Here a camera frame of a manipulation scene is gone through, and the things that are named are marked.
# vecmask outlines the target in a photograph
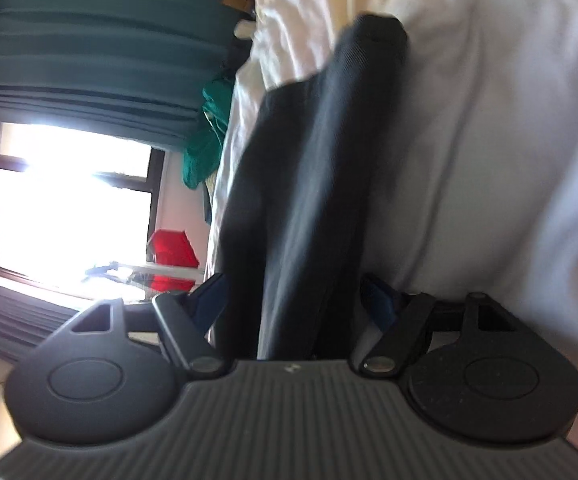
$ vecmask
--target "metal rivet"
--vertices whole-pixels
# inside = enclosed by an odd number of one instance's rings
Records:
[[[294,374],[296,372],[299,372],[301,370],[301,368],[303,368],[303,367],[301,367],[300,365],[297,365],[296,363],[291,363],[290,365],[287,365],[285,367],[285,372],[289,372],[290,374]]]
[[[211,356],[203,356],[194,359],[189,365],[198,374],[214,374],[223,366],[220,359]]]
[[[390,357],[378,355],[369,357],[363,367],[372,374],[388,374],[396,367],[396,363]]]

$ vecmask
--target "blue fabric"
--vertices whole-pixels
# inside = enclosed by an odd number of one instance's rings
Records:
[[[239,19],[221,0],[0,0],[0,122],[182,150]]]

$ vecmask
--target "bed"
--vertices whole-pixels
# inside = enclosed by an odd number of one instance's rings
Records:
[[[448,300],[485,290],[578,367],[578,0],[256,0],[216,179],[207,272],[266,90],[322,68],[363,11],[411,41],[375,161],[364,270]],[[578,418],[569,439],[578,446]]]

